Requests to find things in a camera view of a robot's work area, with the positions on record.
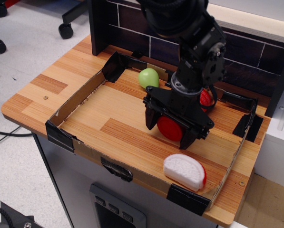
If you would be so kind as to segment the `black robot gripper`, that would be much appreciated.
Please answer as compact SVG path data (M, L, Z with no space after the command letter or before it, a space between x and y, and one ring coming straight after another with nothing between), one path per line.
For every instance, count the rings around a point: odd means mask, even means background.
M214 95L213 85L203 82L197 74L179 74L174 72L169 79L169 89L147 86L143 102L146 107L146 126L149 130L157 124L161 116L166 116L184 128L179 149L186 150L196 139L205 139L214 122L201 109L200 95L203 89L208 89Z

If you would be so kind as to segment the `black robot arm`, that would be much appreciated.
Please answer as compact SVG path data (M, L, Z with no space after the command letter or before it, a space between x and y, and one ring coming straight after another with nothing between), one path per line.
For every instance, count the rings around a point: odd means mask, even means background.
M214 127L205 109L215 104L201 104L200 97L225 75L226 36L207 12L206 0L142 0L140 5L158 35L179 43L179 65L171 76L171 88L146 87L146 125L148 129L157 126L185 150L196 139L205 139Z

